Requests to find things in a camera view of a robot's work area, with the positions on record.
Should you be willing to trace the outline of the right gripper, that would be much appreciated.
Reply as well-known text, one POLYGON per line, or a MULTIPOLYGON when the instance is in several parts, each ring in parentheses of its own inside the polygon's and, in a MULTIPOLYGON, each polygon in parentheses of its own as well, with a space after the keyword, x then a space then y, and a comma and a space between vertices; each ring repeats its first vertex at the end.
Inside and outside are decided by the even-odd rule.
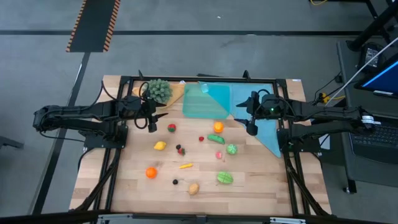
POLYGON ((268 90, 252 91, 251 96, 246 101, 239 103, 236 107, 248 107, 248 113, 251 115, 250 120, 247 119, 234 119, 235 121, 248 126, 248 134, 256 136, 258 133, 258 127, 256 125, 257 119, 264 119, 271 112, 271 101, 274 99, 274 95, 268 90))

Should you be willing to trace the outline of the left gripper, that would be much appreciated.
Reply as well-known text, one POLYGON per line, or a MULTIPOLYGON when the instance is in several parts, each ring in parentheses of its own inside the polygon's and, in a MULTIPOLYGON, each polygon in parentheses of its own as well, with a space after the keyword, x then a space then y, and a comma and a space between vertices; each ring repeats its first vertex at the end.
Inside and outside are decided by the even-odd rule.
POLYGON ((167 105, 162 103, 156 103, 154 100, 144 98, 141 106, 143 116, 146 119, 146 127, 148 128, 148 131, 150 133, 154 133, 155 131, 157 131, 156 122, 158 122, 158 119, 165 115, 168 115, 168 113, 154 115, 154 113, 156 112, 156 107, 166 107, 167 105))

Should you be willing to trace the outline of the green cucumber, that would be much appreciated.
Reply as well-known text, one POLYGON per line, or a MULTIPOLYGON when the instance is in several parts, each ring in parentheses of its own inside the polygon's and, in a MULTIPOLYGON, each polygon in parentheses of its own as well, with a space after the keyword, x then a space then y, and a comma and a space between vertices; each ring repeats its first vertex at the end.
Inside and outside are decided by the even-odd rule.
POLYGON ((209 134, 209 135, 207 135, 207 139, 210 141, 220 143, 220 144, 225 144, 224 138, 219 135, 209 134))

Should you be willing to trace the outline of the light green toy starfruit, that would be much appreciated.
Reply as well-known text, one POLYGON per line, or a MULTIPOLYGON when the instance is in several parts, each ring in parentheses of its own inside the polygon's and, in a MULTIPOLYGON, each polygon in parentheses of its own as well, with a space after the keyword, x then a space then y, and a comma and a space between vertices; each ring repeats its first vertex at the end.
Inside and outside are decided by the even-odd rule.
POLYGON ((234 182, 233 176, 229 172, 219 172, 217 179, 222 184, 232 184, 234 182))

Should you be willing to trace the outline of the teal translucent tupperware container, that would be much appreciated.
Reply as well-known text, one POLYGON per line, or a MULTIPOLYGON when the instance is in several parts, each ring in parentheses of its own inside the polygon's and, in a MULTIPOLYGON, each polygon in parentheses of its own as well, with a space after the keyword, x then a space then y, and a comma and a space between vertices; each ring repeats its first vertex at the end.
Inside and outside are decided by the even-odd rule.
POLYGON ((183 94, 183 115, 189 118, 226 119, 230 111, 228 85, 189 83, 183 94))

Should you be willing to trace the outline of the light blue cloth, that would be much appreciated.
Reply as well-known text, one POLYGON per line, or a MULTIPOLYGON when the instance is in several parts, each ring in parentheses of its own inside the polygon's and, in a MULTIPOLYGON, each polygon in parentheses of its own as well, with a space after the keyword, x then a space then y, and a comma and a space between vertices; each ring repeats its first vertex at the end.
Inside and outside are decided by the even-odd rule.
MULTIPOLYGON (((270 83, 227 83, 227 82, 200 82, 201 87, 207 85, 208 94, 213 98, 216 97, 216 93, 210 93, 210 88, 215 86, 227 86, 229 88, 229 113, 236 119, 249 119, 251 115, 246 112, 246 108, 238 108, 237 104, 240 104, 251 96, 252 91, 259 91, 261 89, 267 90, 269 93, 273 93, 274 89, 270 83)), ((277 121, 257 119, 256 126, 258 127, 257 135, 255 138, 263 144, 273 155, 277 158, 281 158, 281 152, 277 141, 277 121)))

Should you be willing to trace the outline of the green faux plant in pot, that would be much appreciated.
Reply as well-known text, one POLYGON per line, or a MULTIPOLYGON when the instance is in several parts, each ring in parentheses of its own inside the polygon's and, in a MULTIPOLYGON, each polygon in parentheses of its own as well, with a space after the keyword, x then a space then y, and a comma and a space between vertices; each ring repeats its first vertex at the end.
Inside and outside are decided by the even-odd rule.
POLYGON ((148 81, 145 93, 148 99, 152 99, 158 103, 167 104, 172 96, 172 89, 168 81, 156 79, 148 81))

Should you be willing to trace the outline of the black orange-striped floor mat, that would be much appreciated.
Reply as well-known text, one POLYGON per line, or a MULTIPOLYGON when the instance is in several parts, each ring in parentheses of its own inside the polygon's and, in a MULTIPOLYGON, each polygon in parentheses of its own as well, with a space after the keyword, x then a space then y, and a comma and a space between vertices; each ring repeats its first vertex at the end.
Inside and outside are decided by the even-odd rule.
POLYGON ((66 52, 107 52, 121 0, 83 0, 66 52))

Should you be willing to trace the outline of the white rod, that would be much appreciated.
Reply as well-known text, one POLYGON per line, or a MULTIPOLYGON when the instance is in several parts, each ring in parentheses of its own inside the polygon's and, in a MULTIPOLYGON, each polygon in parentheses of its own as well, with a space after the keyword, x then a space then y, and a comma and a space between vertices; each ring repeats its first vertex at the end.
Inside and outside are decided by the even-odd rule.
POLYGON ((362 70, 359 72, 357 68, 359 52, 351 51, 345 41, 338 41, 336 48, 343 86, 339 87, 339 89, 330 95, 330 100, 326 106, 330 105, 336 98, 339 99, 341 96, 345 96, 341 100, 345 100, 348 106, 362 106, 368 110, 372 105, 386 106, 388 103, 394 101, 392 97, 389 98, 387 95, 377 96, 372 91, 356 89, 354 85, 359 84, 362 78, 364 78, 362 70))

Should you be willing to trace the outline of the dark grey equipment cart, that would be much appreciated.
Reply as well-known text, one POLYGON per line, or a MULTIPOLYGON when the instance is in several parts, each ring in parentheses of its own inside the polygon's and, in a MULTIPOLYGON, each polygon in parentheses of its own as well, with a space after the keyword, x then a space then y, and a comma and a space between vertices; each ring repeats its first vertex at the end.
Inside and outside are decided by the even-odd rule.
MULTIPOLYGON (((336 107, 355 108, 357 106, 348 106, 346 101, 339 101, 336 107)), ((368 110, 374 119, 377 117, 398 119, 398 98, 388 103, 386 106, 372 105, 368 110)), ((348 186, 344 188, 352 194, 356 192, 356 182, 367 182, 371 184, 386 185, 398 188, 398 164, 385 164, 359 157, 353 154, 350 139, 351 133, 338 133, 332 136, 333 145, 340 142, 345 159, 345 170, 348 179, 348 186)))

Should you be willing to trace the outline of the black laptop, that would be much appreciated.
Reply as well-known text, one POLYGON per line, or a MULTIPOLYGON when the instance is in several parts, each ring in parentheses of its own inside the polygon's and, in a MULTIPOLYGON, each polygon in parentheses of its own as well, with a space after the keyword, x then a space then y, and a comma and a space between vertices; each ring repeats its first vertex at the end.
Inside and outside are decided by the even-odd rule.
POLYGON ((350 134, 354 155, 398 164, 398 119, 377 117, 371 134, 350 134))

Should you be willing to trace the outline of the black power adapter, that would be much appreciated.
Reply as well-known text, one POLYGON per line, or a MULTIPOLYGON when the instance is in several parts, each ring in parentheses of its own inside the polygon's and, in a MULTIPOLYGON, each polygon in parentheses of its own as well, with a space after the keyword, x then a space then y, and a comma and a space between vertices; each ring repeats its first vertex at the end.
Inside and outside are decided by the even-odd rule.
POLYGON ((365 44, 361 49, 358 68, 363 67, 362 72, 364 73, 375 72, 381 64, 382 54, 380 54, 373 60, 372 58, 376 56, 381 50, 382 46, 377 43, 370 42, 365 44))

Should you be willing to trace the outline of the monitor with blue screen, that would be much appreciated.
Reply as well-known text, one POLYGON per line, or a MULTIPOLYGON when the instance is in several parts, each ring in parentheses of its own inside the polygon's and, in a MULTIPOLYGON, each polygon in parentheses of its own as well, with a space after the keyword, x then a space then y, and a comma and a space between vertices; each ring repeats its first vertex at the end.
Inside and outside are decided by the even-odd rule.
POLYGON ((354 87, 374 95, 398 98, 398 59, 392 59, 377 72, 364 77, 354 87))

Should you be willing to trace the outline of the grey furniture foot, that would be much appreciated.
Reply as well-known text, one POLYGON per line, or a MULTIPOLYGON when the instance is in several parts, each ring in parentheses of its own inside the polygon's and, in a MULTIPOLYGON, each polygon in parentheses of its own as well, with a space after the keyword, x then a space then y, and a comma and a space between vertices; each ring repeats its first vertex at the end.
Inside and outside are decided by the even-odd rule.
POLYGON ((10 146, 16 149, 22 149, 24 147, 24 144, 9 138, 6 138, 4 136, 0 136, 0 149, 3 147, 10 146))

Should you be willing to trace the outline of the black stand leg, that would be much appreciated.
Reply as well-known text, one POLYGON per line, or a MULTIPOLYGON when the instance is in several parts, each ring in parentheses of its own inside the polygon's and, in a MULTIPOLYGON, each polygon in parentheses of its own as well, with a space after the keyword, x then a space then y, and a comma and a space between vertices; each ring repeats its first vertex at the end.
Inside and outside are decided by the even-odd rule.
POLYGON ((363 0, 371 12, 374 19, 372 23, 360 33, 354 41, 347 41, 347 47, 352 51, 359 51, 363 45, 374 35, 381 34, 385 42, 390 44, 392 42, 389 34, 385 30, 384 26, 392 19, 396 18, 398 22, 398 0, 386 0, 387 9, 385 9, 379 16, 373 7, 371 0, 363 0))

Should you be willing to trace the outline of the silver aluminium bracket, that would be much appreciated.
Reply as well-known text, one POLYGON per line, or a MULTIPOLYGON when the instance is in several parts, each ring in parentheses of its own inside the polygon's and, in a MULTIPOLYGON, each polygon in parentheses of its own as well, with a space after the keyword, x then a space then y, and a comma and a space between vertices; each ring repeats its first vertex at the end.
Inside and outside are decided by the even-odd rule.
POLYGON ((133 218, 133 214, 131 213, 116 213, 99 215, 97 221, 99 224, 109 224, 111 221, 127 220, 130 218, 133 218))
POLYGON ((270 224, 306 224, 306 220, 297 218, 270 217, 270 224))

